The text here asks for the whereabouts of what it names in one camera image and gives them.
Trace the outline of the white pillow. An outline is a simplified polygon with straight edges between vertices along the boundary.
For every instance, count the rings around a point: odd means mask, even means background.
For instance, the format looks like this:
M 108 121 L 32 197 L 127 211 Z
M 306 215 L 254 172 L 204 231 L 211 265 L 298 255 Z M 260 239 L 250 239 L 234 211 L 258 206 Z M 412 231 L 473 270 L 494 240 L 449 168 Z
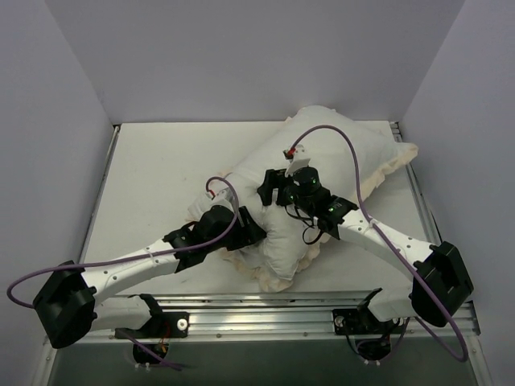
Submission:
M 237 173 L 229 173 L 225 179 L 234 187 L 239 204 L 265 231 L 266 238 L 237 252 L 223 253 L 222 257 L 239 272 L 260 281 L 292 281 L 319 254 L 318 247 L 303 242 L 305 224 L 288 216 L 283 207 L 263 206 L 256 182 Z

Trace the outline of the grey and cream pillowcase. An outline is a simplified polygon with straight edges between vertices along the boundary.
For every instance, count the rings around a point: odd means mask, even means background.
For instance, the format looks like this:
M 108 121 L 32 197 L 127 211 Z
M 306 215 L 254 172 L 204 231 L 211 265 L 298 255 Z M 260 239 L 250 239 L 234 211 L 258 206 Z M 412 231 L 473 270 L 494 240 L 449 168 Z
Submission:
M 329 108 L 312 105 L 300 109 L 265 141 L 253 138 L 254 130 L 241 128 L 236 129 L 230 138 L 211 136 L 204 140 L 199 164 L 205 171 L 222 170 L 224 177 L 237 173 L 256 182 L 259 187 L 266 170 L 287 166 L 283 150 L 314 126 L 319 130 L 301 141 L 311 157 L 310 165 L 318 171 L 323 187 L 353 203 L 359 198 L 367 199 L 389 175 L 399 175 L 418 155 L 415 144 L 397 143 L 389 131 L 382 132 Z M 306 224 L 305 227 L 303 242 L 316 234 Z M 371 254 L 362 248 L 334 241 L 328 235 L 308 246 L 318 247 L 319 254 L 309 266 L 296 273 L 292 281 L 260 281 L 239 272 L 233 263 L 225 260 L 222 254 L 227 251 L 220 252 L 218 257 L 236 274 L 254 282 L 262 292 L 271 293 L 291 286 L 304 286 L 311 291 L 333 290 L 338 287 L 338 280 L 348 277 L 346 269 L 356 274 L 359 268 L 373 260 Z

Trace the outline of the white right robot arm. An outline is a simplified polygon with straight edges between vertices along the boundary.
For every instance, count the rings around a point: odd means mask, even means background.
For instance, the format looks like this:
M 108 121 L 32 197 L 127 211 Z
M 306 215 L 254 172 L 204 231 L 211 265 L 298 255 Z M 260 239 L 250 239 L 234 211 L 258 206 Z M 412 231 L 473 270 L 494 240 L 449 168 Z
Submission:
M 472 294 L 472 280 L 453 244 L 417 240 L 376 221 L 353 202 L 323 187 L 313 167 L 292 175 L 267 170 L 257 193 L 266 206 L 297 207 L 321 232 L 363 248 L 412 281 L 408 287 L 381 288 L 368 295 L 357 312 L 358 324 L 365 331 L 374 332 L 393 319 L 410 317 L 444 327 Z

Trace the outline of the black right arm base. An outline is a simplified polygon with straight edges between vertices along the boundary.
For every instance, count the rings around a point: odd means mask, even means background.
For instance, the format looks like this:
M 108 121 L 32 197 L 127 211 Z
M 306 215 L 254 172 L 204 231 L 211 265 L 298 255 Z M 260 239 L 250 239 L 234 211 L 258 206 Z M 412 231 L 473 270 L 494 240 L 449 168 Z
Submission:
M 372 291 L 355 308 L 332 310 L 335 335 L 342 335 L 351 351 L 360 357 L 364 364 L 379 366 L 398 348 L 406 333 L 409 319 L 400 318 L 380 322 L 368 309 L 373 297 L 381 288 Z

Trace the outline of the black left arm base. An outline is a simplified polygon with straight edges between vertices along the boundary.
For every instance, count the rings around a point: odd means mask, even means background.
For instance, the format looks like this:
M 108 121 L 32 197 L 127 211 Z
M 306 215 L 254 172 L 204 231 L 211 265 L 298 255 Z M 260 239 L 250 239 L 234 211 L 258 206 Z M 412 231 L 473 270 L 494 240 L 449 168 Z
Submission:
M 122 327 L 114 330 L 116 339 L 133 343 L 132 355 L 136 364 L 169 367 L 181 371 L 185 364 L 166 360 L 169 339 L 188 337 L 190 314 L 186 311 L 166 312 L 150 294 L 132 295 L 131 300 L 140 301 L 149 317 L 139 328 Z

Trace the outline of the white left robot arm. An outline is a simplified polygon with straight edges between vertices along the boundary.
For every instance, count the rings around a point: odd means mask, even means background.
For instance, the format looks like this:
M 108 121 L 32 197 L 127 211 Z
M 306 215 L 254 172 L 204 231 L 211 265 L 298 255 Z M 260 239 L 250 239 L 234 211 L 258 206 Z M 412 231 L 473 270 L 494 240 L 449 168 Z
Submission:
M 200 220 L 106 266 L 76 268 L 71 262 L 63 263 L 37 293 L 33 306 L 56 349 L 99 330 L 113 330 L 118 339 L 183 338 L 187 330 L 180 326 L 179 317 L 167 316 L 152 295 L 121 298 L 119 293 L 201 264 L 218 249 L 234 251 L 265 238 L 266 232 L 246 207 L 233 212 L 215 205 Z

